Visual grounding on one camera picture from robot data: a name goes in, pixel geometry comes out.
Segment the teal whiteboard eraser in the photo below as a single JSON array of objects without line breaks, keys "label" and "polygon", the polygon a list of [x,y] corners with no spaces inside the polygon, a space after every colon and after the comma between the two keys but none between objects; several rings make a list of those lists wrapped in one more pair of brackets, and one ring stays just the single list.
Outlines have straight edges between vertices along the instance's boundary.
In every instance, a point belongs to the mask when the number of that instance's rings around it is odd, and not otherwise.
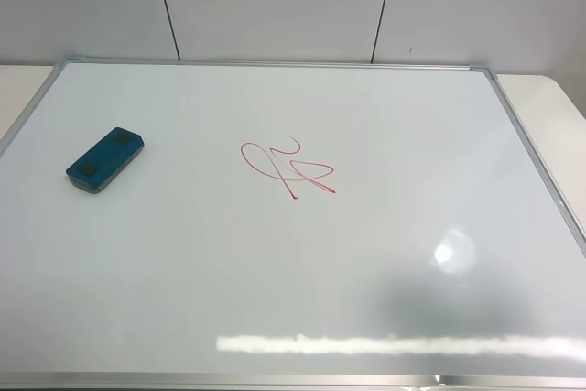
[{"label": "teal whiteboard eraser", "polygon": [[90,194],[104,190],[142,151],[143,138],[115,127],[66,169],[77,188]]}]

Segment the white aluminium-framed whiteboard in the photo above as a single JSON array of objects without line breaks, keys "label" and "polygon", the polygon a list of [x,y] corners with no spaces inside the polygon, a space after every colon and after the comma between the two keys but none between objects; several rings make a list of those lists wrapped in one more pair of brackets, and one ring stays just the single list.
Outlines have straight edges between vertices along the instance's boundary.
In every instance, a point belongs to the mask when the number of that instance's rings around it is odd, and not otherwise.
[{"label": "white aluminium-framed whiteboard", "polygon": [[[336,194],[241,158],[292,136]],[[64,60],[1,141],[1,385],[581,389],[585,232],[486,69]]]}]

